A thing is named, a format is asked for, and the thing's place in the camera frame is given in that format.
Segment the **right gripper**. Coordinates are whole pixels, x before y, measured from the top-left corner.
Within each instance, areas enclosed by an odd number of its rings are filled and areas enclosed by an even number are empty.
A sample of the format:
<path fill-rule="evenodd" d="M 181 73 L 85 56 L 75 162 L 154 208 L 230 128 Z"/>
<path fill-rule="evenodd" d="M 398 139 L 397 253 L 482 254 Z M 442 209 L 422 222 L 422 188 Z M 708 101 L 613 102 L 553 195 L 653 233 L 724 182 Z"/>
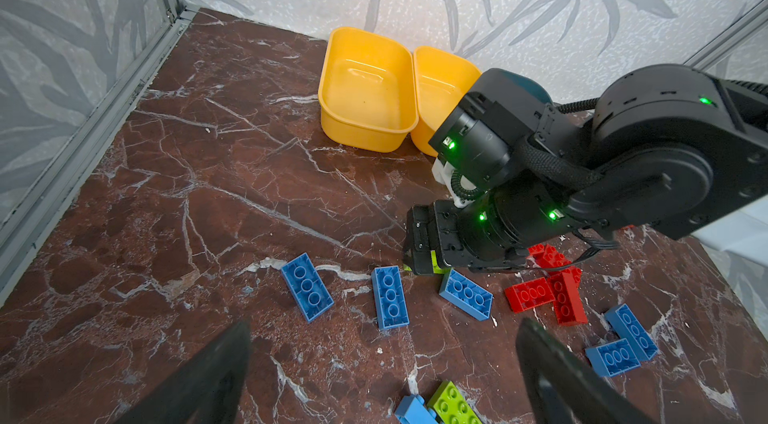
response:
<path fill-rule="evenodd" d="M 416 275 L 434 275 L 428 274 L 430 251 L 441 268 L 475 273 L 521 270 L 530 256 L 511 222 L 485 201 L 465 208 L 448 200 L 413 206 L 406 217 L 403 264 Z"/>

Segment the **green brick bottom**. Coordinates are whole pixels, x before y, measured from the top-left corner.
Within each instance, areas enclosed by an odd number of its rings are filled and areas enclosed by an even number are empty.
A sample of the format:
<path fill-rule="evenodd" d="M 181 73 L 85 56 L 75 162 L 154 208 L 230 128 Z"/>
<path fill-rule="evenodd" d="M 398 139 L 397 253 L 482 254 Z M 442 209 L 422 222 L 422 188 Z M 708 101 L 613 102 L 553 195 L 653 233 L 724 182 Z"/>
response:
<path fill-rule="evenodd" d="M 443 423 L 481 424 L 480 419 L 452 381 L 443 381 L 427 402 Z"/>

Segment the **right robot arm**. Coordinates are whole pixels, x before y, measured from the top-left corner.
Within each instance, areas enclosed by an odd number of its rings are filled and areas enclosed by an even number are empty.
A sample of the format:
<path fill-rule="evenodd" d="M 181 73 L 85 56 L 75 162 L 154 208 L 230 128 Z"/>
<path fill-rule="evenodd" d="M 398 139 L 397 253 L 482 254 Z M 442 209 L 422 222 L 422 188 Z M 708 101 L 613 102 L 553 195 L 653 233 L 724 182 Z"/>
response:
<path fill-rule="evenodd" d="M 591 258 L 615 249 L 622 228 L 677 240 L 764 197 L 767 88 L 654 65 L 556 105 L 532 80 L 492 69 L 429 144 L 466 206 L 413 207 L 404 264 L 417 275 L 511 272 L 565 234 L 592 230 Z"/>

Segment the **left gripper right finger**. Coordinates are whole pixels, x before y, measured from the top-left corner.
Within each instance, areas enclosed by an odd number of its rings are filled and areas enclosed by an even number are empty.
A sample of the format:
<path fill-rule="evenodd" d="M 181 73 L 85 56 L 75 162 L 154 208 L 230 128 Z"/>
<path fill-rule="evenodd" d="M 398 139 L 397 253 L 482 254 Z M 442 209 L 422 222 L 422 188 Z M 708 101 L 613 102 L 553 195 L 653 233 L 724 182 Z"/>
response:
<path fill-rule="evenodd" d="M 522 320 L 516 353 L 537 423 L 651 423 L 537 321 Z"/>

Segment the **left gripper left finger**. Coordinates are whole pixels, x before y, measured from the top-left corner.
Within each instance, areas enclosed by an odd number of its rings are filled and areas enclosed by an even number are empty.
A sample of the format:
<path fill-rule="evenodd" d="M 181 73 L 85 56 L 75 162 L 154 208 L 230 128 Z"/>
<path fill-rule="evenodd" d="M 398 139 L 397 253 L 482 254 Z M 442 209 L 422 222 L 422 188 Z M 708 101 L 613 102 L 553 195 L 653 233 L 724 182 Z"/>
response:
<path fill-rule="evenodd" d="M 239 321 L 179 367 L 120 423 L 232 423 L 251 355 L 250 329 Z"/>

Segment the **green brick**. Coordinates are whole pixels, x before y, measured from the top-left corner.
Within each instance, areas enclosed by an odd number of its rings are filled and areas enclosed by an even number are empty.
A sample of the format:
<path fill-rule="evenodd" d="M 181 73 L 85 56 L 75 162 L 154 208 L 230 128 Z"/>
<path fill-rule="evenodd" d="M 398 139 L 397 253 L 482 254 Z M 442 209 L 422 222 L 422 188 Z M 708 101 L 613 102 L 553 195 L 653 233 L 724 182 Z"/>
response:
<path fill-rule="evenodd" d="M 480 419 L 452 381 L 443 381 L 427 402 L 443 423 L 481 424 Z"/>
<path fill-rule="evenodd" d="M 444 269 L 444 268 L 440 267 L 440 265 L 438 263 L 438 260 L 437 260 L 437 255 L 436 255 L 435 251 L 430 251 L 430 259 L 431 259 L 432 271 L 430 271 L 428 274 L 444 275 L 444 274 L 450 272 L 450 269 Z M 411 273 L 414 272 L 411 267 L 409 267 L 408 265 L 405 265 L 405 264 L 403 265 L 403 270 L 406 271 L 406 272 L 411 272 Z"/>

